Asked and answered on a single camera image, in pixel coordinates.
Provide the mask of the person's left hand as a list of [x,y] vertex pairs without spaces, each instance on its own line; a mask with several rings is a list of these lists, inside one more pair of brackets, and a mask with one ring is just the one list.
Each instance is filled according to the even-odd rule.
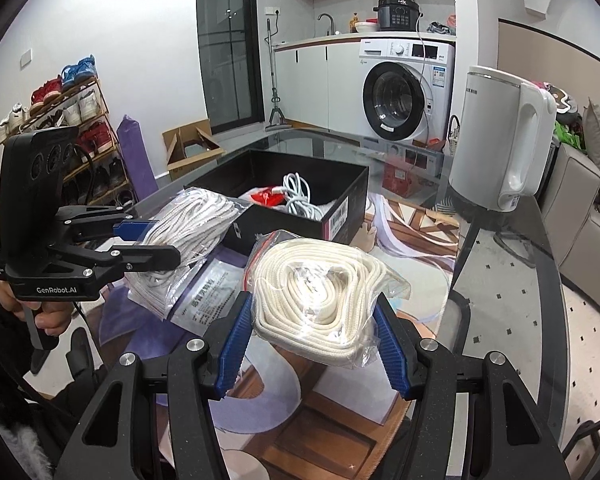
[[36,328],[52,337],[59,337],[65,333],[71,323],[74,310],[70,302],[20,301],[15,297],[10,285],[3,281],[0,281],[0,304],[20,321],[26,319],[27,311],[35,312]]

